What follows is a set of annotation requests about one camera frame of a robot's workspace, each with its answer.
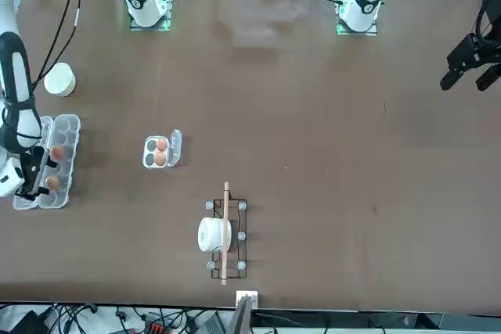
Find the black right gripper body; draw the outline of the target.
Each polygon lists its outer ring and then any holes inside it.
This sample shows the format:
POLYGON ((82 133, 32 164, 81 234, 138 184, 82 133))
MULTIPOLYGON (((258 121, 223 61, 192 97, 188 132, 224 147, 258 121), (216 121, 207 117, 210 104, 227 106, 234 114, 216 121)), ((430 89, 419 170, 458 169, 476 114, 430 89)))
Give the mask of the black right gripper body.
POLYGON ((21 170, 23 172, 24 183, 21 187, 22 193, 35 193, 40 182, 41 162, 44 157, 44 148, 35 146, 20 155, 21 170))

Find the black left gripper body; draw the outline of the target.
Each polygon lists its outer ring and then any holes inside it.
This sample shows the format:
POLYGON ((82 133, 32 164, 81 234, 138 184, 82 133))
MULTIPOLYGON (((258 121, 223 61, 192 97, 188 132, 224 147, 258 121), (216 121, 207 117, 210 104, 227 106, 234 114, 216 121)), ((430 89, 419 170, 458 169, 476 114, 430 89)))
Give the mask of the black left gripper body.
POLYGON ((467 34, 447 56, 449 71, 464 73, 488 63, 500 63, 500 49, 482 43, 474 33, 467 34))

